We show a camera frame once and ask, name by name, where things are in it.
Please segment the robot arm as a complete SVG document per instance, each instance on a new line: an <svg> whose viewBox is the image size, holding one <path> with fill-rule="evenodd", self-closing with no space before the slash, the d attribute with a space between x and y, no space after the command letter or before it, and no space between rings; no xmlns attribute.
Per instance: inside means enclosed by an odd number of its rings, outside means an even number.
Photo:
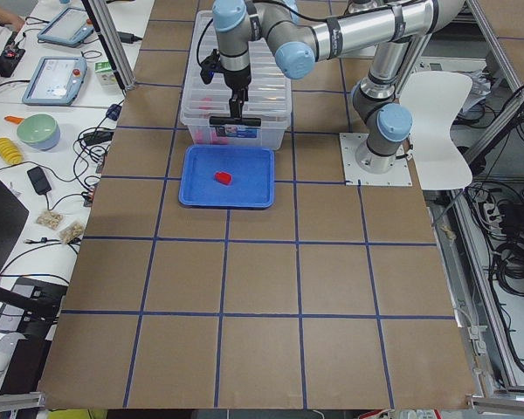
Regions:
<svg viewBox="0 0 524 419"><path fill-rule="evenodd" d="M249 44L265 40L277 67L289 79L303 79L316 63L375 46L366 77L353 91L353 107L369 130L363 156L395 157L412 124L410 112L395 103L396 83L417 38L446 27L461 11L460 1L352 1L340 16L308 17L294 1L216 1L212 23L217 48L198 62L209 84L220 73L231 89L225 123L252 125L243 117L252 81Z"/></svg>

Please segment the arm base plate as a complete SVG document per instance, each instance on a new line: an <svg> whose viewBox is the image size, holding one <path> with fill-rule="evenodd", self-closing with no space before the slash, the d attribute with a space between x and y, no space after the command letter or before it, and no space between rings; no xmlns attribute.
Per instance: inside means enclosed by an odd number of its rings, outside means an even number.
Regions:
<svg viewBox="0 0 524 419"><path fill-rule="evenodd" d="M411 187L408 160L400 143L391 156L379 156L368 149L367 134L340 133L345 183L352 186Z"/></svg>

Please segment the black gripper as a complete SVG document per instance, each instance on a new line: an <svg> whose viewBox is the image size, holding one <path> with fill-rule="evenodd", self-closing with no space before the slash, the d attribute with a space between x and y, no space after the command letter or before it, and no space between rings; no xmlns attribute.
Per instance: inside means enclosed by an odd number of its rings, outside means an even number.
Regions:
<svg viewBox="0 0 524 419"><path fill-rule="evenodd" d="M242 118L245 102L248 101L248 88L251 84L251 68L245 67L239 71L224 70L224 82L231 89L229 100L230 116Z"/></svg>

